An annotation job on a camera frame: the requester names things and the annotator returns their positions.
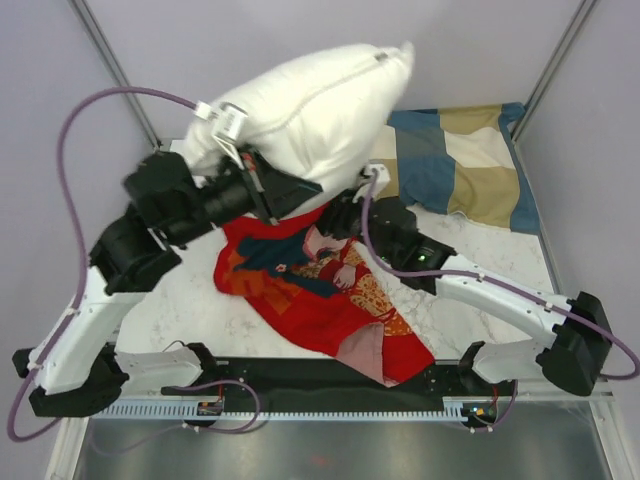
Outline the white pillow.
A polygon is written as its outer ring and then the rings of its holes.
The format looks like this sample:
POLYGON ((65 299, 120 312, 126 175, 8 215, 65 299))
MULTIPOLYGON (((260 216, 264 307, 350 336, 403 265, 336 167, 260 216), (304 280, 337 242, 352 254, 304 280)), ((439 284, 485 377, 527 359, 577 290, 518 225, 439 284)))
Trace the white pillow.
POLYGON ((238 145, 253 146, 275 169, 322 186, 322 194, 292 213, 301 216, 355 185, 414 63, 410 42, 322 50, 222 94, 210 108, 242 110, 238 145))

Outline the red patterned pillowcase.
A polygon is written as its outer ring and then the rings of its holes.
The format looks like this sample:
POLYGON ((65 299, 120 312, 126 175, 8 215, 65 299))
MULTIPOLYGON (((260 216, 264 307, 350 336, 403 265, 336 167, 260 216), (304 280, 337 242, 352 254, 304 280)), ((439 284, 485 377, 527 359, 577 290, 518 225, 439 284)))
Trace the red patterned pillowcase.
POLYGON ((393 305, 352 239, 321 233, 317 208, 269 226, 242 216, 223 226, 227 243, 213 281, 242 297, 291 343, 326 354, 386 386, 434 356, 393 305))

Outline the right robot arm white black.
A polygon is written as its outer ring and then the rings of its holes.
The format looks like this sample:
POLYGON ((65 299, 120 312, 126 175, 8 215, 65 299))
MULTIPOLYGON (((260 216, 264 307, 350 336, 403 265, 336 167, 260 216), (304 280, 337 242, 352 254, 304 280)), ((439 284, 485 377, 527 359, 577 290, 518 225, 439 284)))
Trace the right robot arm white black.
POLYGON ((318 229, 372 246, 372 258, 404 285, 474 307, 526 334, 524 341, 473 343, 456 372, 466 393, 537 378, 576 396, 592 393, 612 346, 597 297, 545 293, 484 269, 420 233, 415 214, 396 197, 366 204, 346 191, 322 213, 318 229))

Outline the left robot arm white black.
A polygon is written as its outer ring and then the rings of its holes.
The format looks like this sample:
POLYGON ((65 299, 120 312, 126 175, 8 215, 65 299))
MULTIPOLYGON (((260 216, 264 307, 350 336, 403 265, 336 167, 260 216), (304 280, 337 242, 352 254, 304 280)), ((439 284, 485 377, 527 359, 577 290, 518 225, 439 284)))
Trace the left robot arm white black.
POLYGON ((238 162, 224 159, 202 185, 181 155, 158 152, 123 187, 129 206, 90 250, 85 290, 61 318, 64 333, 13 356, 20 375, 35 375, 29 403, 38 417, 93 416, 121 396, 213 391, 219 372, 203 344, 122 352, 115 347, 122 320, 181 264, 179 251, 193 240, 245 214, 274 225, 323 191, 270 166, 253 148, 238 162))

